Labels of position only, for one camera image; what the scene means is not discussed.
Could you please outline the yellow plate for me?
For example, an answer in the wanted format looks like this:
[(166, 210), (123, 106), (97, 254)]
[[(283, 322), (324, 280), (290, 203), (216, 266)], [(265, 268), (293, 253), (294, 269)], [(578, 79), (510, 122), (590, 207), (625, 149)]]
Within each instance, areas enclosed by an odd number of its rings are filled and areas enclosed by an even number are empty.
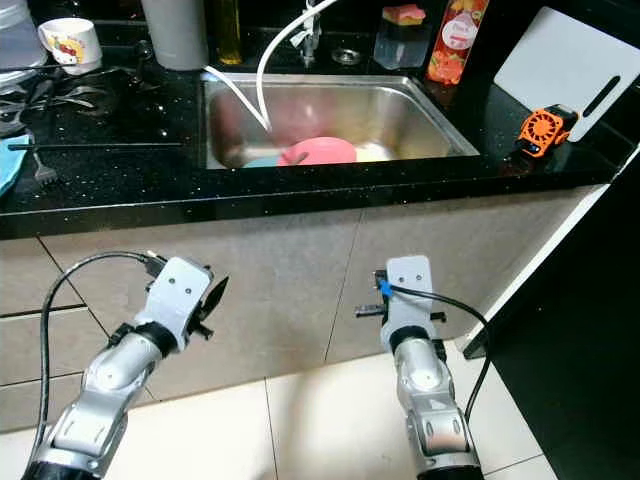
[(357, 163), (383, 163), (398, 159), (396, 152), (374, 142), (356, 143), (355, 154)]

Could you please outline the peach soap pump bottle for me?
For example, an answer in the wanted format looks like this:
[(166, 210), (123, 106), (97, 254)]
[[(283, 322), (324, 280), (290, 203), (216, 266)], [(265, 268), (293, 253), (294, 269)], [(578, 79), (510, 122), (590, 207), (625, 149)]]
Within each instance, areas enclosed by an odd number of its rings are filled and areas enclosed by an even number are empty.
[(448, 0), (426, 67), (428, 81), (444, 86), (461, 82), (490, 1)]

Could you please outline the pink yellow sponge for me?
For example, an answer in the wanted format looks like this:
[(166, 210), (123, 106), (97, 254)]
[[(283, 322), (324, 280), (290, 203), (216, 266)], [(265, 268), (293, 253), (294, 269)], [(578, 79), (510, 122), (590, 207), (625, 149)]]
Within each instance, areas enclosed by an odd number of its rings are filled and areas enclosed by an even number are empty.
[(381, 9), (381, 18), (392, 26), (410, 27), (420, 26), (425, 22), (426, 12), (417, 4), (404, 4), (398, 6), (384, 6)]

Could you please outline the orange black fan device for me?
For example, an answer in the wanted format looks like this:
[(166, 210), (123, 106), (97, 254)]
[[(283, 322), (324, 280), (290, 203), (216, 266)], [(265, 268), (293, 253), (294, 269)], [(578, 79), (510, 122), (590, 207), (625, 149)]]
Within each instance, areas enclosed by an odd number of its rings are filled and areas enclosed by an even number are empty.
[(518, 128), (515, 151), (527, 157), (544, 157), (568, 140), (579, 119), (577, 111), (563, 104), (532, 111)]

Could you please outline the beige cabinet door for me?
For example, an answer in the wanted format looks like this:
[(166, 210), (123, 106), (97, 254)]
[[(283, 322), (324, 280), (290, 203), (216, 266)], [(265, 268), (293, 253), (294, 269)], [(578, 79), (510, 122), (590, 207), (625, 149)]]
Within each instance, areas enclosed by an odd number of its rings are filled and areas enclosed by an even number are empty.
[(209, 265), (228, 287), (207, 325), (148, 379), (157, 399), (188, 396), (321, 364), (346, 279), (358, 212), (311, 212), (50, 236), (70, 265), (101, 251), (152, 250)]
[(436, 293), (486, 312), (593, 192), (595, 187), (585, 186), (362, 210), (326, 364), (383, 351), (379, 317), (356, 317), (355, 308), (378, 303), (372, 274), (388, 259), (428, 257)]

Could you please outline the pink plate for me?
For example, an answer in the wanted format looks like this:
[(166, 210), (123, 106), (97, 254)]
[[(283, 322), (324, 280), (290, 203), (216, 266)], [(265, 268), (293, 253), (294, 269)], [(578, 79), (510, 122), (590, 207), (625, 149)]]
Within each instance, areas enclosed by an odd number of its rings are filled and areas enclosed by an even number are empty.
[(278, 166), (315, 166), (356, 163), (357, 150), (351, 142), (337, 137), (314, 137), (285, 148)]

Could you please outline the white cartoon cat mug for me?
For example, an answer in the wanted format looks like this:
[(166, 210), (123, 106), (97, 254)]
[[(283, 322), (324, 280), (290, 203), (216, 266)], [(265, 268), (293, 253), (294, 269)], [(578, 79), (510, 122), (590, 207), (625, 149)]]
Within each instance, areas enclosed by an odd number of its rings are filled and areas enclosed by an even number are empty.
[(37, 27), (41, 44), (69, 76), (83, 76), (102, 65), (102, 50), (91, 20), (67, 17)]

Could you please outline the white cutting board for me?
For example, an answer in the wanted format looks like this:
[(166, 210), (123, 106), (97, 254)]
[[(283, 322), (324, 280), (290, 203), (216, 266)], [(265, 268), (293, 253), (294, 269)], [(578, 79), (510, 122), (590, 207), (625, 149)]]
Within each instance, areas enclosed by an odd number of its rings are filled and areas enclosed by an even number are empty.
[(580, 113), (568, 137), (579, 142), (637, 78), (640, 47), (543, 6), (495, 84), (526, 109), (561, 104)]

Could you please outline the clear sponge holder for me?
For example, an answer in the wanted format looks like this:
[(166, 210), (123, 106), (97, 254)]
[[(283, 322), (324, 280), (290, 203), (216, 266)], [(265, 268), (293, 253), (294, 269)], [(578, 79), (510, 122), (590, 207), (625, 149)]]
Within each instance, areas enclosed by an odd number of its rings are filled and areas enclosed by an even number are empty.
[(372, 59), (388, 70), (419, 68), (428, 55), (430, 33), (424, 17), (393, 17), (379, 20)]

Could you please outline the stainless steel sink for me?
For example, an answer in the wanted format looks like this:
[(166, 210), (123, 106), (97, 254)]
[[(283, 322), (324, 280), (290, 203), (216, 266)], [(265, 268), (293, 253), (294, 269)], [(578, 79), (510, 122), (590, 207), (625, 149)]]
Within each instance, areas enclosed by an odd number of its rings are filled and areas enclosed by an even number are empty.
[(282, 154), (314, 137), (379, 143), (396, 152), (397, 160), (477, 155), (407, 77), (266, 74), (262, 88), (270, 131), (246, 110), (256, 104), (255, 74), (204, 73), (201, 81), (201, 150), (209, 169), (241, 169), (251, 157)]

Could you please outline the beige drawer front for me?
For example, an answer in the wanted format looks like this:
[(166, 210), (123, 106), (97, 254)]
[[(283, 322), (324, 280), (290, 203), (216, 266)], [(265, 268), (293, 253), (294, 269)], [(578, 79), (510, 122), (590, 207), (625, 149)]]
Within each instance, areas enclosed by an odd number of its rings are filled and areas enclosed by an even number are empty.
[[(47, 421), (54, 425), (61, 411), (81, 393), (82, 375), (51, 378)], [(0, 387), (0, 433), (35, 428), (38, 420), (38, 380)]]
[(0, 314), (29, 314), (44, 306), (61, 270), (36, 238), (0, 242)]
[[(105, 346), (104, 332), (87, 308), (50, 314), (49, 339), (52, 376), (79, 372)], [(40, 374), (38, 315), (0, 320), (0, 385), (33, 381)]]

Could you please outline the chrome faucet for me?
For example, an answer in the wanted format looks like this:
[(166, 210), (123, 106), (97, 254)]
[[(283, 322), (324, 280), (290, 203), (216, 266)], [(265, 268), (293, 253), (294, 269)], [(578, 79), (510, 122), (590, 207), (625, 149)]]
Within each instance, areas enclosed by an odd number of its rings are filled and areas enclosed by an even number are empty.
[(297, 31), (291, 36), (291, 45), (297, 50), (303, 68), (310, 69), (315, 64), (315, 52), (319, 45), (321, 29), (316, 26), (317, 15), (303, 19)]

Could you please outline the blue cloth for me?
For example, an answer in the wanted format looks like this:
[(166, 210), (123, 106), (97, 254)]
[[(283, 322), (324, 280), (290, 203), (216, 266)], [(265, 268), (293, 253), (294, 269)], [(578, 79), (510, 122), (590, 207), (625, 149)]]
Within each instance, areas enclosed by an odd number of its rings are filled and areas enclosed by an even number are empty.
[(32, 136), (29, 133), (6, 137), (0, 143), (0, 196), (3, 197), (17, 182), (20, 168), (27, 150), (13, 148), (14, 145), (31, 145)]

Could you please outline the yellow oil bottle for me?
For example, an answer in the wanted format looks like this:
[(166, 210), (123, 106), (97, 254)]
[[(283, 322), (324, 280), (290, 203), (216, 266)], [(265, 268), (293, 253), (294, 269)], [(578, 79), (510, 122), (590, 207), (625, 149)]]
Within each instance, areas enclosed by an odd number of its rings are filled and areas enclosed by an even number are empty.
[(214, 0), (216, 51), (223, 65), (241, 65), (241, 22), (238, 0)]

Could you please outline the grey water filter canister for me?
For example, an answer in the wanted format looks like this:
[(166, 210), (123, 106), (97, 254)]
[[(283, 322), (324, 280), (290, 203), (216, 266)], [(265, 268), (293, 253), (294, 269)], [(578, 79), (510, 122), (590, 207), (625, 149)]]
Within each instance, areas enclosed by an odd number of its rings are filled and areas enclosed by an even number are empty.
[(160, 67), (202, 70), (209, 64), (204, 0), (140, 0)]

